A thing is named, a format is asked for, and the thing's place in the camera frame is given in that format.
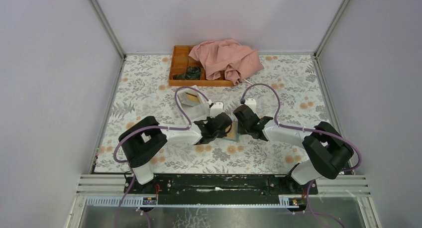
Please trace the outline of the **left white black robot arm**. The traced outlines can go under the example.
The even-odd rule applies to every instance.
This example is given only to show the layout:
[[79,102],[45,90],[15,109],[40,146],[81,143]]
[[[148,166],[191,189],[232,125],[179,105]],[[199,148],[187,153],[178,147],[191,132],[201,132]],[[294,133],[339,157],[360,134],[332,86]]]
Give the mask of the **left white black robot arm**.
[[128,163],[136,178],[135,187],[147,194],[154,189],[149,162],[163,146],[208,144],[226,136],[231,128],[232,120],[226,113],[186,125],[160,124],[154,116],[148,116],[120,135],[115,151],[122,148],[126,156],[123,162]]

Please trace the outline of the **green card holder wallet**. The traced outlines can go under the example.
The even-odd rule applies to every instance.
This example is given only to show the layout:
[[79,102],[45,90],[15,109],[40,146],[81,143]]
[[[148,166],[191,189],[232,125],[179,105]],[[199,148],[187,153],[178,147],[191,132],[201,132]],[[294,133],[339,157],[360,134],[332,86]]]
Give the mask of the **green card holder wallet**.
[[238,122],[233,121],[232,124],[226,128],[226,134],[223,139],[230,140],[230,141],[238,141],[239,134],[238,134]]

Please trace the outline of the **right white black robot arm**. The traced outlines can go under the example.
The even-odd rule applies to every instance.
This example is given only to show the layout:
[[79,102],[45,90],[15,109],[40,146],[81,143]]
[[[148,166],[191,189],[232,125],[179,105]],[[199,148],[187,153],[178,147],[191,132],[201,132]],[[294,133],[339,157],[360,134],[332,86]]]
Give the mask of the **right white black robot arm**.
[[305,150],[308,160],[295,165],[285,181],[287,191],[292,194],[298,194],[313,179],[335,179],[354,155],[353,148],[328,122],[322,121],[313,129],[279,125],[272,117],[259,118],[247,105],[239,106],[233,114],[238,120],[240,134],[288,143]]

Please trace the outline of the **white plastic card box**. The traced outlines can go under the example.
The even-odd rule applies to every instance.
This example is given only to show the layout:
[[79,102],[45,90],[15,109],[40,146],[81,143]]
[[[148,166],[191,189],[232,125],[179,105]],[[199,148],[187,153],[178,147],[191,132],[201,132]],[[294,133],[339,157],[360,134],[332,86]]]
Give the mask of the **white plastic card box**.
[[186,115],[182,115],[186,123],[188,123],[187,117],[193,123],[194,121],[204,120],[210,115],[210,104],[199,91],[199,88],[194,85],[178,88],[175,93],[176,101]]

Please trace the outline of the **gold VIP credit card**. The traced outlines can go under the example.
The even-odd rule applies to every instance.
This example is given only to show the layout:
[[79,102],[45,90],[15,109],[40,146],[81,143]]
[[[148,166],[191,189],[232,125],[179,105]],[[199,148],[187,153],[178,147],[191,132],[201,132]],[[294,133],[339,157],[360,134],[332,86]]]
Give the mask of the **gold VIP credit card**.
[[238,123],[236,121],[233,121],[230,128],[227,130],[226,138],[236,140],[237,139],[237,128],[238,128]]

